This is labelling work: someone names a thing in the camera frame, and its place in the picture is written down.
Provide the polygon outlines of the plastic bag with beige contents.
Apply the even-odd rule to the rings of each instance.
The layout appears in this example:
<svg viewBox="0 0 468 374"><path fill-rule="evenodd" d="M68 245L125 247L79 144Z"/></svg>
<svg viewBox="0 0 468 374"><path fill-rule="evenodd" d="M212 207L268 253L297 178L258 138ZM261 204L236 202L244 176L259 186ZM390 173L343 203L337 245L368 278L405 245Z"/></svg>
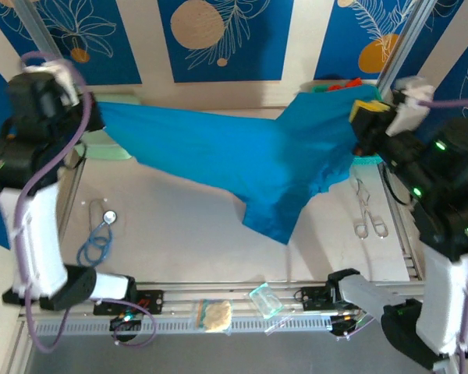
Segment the plastic bag with beige contents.
<svg viewBox="0 0 468 374"><path fill-rule="evenodd" d="M232 302L228 299L200 299L194 302L190 325L195 332L232 332Z"/></svg>

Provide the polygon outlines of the mint green zip case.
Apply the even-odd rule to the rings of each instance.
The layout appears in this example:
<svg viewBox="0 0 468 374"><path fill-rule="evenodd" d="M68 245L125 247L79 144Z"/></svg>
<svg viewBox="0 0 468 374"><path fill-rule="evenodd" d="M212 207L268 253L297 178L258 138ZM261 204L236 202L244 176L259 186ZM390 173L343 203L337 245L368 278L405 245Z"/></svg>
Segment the mint green zip case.
<svg viewBox="0 0 468 374"><path fill-rule="evenodd" d="M140 99L130 93L96 93L97 102L140 104ZM87 146L87 159L124 161L132 156L117 144L104 130L86 132L81 140Z"/></svg>

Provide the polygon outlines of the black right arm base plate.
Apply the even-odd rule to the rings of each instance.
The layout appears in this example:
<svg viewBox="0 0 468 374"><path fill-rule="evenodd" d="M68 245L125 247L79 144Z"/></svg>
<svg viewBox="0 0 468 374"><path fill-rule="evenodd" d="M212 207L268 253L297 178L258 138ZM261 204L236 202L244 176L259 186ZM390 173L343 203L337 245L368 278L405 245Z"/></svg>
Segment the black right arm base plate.
<svg viewBox="0 0 468 374"><path fill-rule="evenodd" d="M327 286L303 287L300 294L304 312L332 310L335 308L332 291Z"/></svg>

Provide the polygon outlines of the clear empty plastic bag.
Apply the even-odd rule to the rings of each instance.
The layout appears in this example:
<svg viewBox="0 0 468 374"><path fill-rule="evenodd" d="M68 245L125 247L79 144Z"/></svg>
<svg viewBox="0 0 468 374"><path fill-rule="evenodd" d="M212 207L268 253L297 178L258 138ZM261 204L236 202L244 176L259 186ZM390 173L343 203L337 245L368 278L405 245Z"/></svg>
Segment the clear empty plastic bag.
<svg viewBox="0 0 468 374"><path fill-rule="evenodd" d="M273 316L268 320L268 327L264 330L265 335L270 336L286 326L288 322L293 320L295 313L295 309L290 309L289 311L284 311L276 316Z"/></svg>

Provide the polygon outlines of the aluminium frame rail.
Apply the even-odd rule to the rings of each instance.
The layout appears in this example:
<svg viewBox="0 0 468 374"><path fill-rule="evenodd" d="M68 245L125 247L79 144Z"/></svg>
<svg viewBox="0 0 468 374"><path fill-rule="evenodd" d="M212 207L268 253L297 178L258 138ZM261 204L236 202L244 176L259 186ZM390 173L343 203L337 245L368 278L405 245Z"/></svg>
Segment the aluminium frame rail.
<svg viewBox="0 0 468 374"><path fill-rule="evenodd" d="M421 280L411 281L374 281L374 285L379 288L390 291L394 295L404 298L415 298L423 301L425 282ZM259 283L254 282L199 282L199 283L139 283L138 290L162 290L161 314L155 318L186 318L196 319L197 312L195 308L202 299L230 300L232 305L233 317L256 317L262 318L261 313L254 306L249 297L249 293L256 288ZM296 316L321 315L321 316L340 316L360 313L355 309L351 312L345 312L345 309L324 309L317 311L307 311L303 309L302 302L296 300L296 293L303 287L321 287L323 282L317 281L293 281L269 282L275 295L283 304L282 314L294 314ZM71 308L70 318L95 318L94 303L83 302ZM34 320L40 319L61 319L64 312L50 312L40 309L38 304L32 306L32 316Z"/></svg>

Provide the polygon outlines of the blue t-shirt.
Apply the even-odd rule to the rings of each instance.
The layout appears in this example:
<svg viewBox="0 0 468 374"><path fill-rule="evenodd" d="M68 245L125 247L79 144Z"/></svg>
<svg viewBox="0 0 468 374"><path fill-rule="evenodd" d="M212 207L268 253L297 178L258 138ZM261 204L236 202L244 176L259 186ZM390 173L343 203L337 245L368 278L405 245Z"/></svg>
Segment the blue t-shirt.
<svg viewBox="0 0 468 374"><path fill-rule="evenodd" d="M243 224L287 244L317 194L349 177L355 101L378 99L356 86L299 93L275 119L102 102L106 133L140 164L232 193Z"/></svg>

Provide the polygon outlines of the aluminium frame post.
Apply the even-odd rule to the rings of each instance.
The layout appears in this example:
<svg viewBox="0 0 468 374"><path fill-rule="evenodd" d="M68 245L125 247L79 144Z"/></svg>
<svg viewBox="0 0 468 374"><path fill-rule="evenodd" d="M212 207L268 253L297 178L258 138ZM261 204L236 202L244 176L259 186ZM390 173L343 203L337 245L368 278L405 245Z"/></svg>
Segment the aluminium frame post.
<svg viewBox="0 0 468 374"><path fill-rule="evenodd" d="M16 14L47 60L60 59L62 54L31 0L11 0Z"/></svg>
<svg viewBox="0 0 468 374"><path fill-rule="evenodd" d="M419 37L419 34L437 1L438 0L417 0L413 4L413 11L410 13L409 18L406 21L406 24L378 77L377 88L383 99L385 99L390 93L392 84L394 83L399 70Z"/></svg>

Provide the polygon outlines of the teal plastic basket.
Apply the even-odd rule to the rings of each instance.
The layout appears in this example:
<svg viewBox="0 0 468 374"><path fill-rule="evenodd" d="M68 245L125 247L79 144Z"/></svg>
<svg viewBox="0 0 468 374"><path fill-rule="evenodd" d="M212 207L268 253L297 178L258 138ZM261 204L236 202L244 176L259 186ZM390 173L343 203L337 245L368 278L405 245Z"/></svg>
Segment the teal plastic basket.
<svg viewBox="0 0 468 374"><path fill-rule="evenodd" d="M327 88L332 84L322 84L316 85L311 88L312 93L322 93L322 92L331 92L327 91ZM362 86L369 86L369 83L364 83ZM378 165L382 162L382 159L378 155L373 156L356 156L354 158L353 165L360 166L360 165Z"/></svg>

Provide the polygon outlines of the blue stethoscope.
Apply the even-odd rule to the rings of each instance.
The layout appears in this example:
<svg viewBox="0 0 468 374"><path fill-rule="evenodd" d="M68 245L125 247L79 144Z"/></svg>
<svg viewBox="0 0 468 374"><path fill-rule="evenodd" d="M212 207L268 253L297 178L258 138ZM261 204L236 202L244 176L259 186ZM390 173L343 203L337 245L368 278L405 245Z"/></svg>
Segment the blue stethoscope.
<svg viewBox="0 0 468 374"><path fill-rule="evenodd" d="M92 199L87 204L89 235L76 253L78 266L99 266L110 253L114 239L112 225L118 216L105 207L106 203L106 199Z"/></svg>

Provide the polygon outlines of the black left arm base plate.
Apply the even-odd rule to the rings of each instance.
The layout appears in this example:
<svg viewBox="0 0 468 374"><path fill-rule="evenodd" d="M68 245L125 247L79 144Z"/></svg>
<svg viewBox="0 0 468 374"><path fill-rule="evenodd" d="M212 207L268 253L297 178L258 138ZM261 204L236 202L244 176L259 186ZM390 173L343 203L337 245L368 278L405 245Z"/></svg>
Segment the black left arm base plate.
<svg viewBox="0 0 468 374"><path fill-rule="evenodd" d="M152 315L158 315L161 314L164 304L163 294L163 290L137 290L127 296L126 301L139 305ZM115 302L102 302L100 305L95 305L93 309L93 314L96 316L117 316L126 312L140 313L135 307L120 305Z"/></svg>

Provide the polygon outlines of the orange-red t-shirt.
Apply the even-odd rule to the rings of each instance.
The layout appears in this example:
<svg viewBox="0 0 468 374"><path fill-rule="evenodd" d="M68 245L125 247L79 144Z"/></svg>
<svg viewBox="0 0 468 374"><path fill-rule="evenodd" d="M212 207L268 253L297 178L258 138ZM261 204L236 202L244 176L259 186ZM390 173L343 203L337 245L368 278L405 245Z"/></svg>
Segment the orange-red t-shirt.
<svg viewBox="0 0 468 374"><path fill-rule="evenodd" d="M327 88L327 91L343 90L343 89L348 89L348 88L352 88L352 87L356 87L356 86L362 86L362 85L363 85L362 79L361 78L355 78L355 79L348 80L348 81L346 81L344 83L332 84Z"/></svg>

